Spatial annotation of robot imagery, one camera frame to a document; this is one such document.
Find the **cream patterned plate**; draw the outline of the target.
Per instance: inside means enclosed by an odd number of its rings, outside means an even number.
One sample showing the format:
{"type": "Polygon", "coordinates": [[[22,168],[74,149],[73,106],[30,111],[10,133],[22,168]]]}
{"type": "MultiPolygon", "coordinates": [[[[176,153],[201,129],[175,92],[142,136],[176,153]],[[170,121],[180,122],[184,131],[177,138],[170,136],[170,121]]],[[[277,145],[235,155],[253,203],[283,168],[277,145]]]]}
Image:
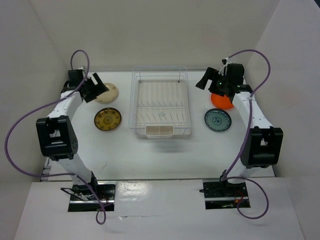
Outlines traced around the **cream patterned plate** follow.
{"type": "Polygon", "coordinates": [[[103,84],[108,88],[108,91],[97,96],[94,101],[101,104],[110,103],[117,98],[119,89],[113,83],[104,82],[103,84]]]}

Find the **orange plate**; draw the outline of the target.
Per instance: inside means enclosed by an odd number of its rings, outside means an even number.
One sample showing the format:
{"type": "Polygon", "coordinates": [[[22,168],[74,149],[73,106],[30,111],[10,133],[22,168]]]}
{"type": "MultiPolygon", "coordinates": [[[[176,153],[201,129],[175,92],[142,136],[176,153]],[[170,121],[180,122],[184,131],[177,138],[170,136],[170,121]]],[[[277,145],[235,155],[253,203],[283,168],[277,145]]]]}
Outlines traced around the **orange plate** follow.
{"type": "Polygon", "coordinates": [[[231,103],[230,99],[226,95],[220,96],[212,93],[210,96],[210,100],[216,108],[222,110],[229,110],[234,107],[234,105],[231,103]]]}

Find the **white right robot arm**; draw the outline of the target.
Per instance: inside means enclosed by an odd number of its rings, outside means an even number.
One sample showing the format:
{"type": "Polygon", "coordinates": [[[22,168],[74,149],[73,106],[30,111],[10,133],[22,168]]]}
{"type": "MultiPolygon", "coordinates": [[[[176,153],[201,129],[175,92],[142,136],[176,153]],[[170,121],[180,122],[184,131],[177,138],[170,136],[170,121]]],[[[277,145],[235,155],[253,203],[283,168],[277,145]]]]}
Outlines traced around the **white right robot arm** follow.
{"type": "Polygon", "coordinates": [[[267,169],[279,161],[283,130],[273,126],[264,116],[255,99],[255,92],[245,83],[242,64],[228,63],[222,70],[207,68],[204,76],[195,85],[204,90],[208,81],[210,93],[225,96],[238,110],[246,131],[243,143],[234,162],[219,178],[219,192],[231,196],[259,169],[267,169]]]}

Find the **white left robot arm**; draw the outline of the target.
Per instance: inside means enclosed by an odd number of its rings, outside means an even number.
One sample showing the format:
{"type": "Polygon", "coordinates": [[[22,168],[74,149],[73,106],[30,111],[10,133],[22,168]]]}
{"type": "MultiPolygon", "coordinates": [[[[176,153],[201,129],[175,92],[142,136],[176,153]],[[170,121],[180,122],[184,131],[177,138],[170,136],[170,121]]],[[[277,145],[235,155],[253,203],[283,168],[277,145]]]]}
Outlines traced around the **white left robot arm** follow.
{"type": "Polygon", "coordinates": [[[89,103],[109,90],[96,72],[92,76],[79,86],[84,79],[84,71],[69,70],[68,80],[61,90],[61,101],[46,118],[36,121],[42,155],[72,174],[71,192],[79,200],[93,200],[100,192],[94,173],[78,155],[78,139],[72,126],[72,118],[83,102],[89,103]]]}

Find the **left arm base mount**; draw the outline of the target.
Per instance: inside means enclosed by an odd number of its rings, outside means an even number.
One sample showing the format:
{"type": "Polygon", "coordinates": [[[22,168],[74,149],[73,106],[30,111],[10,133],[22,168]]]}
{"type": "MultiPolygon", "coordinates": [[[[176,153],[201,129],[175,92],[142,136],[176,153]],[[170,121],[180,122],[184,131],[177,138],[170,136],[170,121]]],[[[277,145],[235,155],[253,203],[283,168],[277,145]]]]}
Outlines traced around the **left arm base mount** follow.
{"type": "MultiPolygon", "coordinates": [[[[106,212],[113,212],[115,209],[116,185],[115,181],[97,182],[96,195],[106,212]]],[[[68,212],[97,212],[101,208],[97,198],[90,191],[77,194],[75,186],[61,187],[60,190],[69,195],[68,212]]]]}

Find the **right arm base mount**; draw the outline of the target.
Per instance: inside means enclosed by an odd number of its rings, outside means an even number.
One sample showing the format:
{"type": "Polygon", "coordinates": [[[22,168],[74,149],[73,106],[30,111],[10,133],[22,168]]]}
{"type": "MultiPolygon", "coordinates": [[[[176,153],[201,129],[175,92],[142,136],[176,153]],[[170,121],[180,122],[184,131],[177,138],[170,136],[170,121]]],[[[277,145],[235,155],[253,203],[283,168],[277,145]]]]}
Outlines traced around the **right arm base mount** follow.
{"type": "Polygon", "coordinates": [[[210,180],[202,182],[199,190],[204,196],[206,210],[250,208],[247,186],[242,183],[210,180]]]}

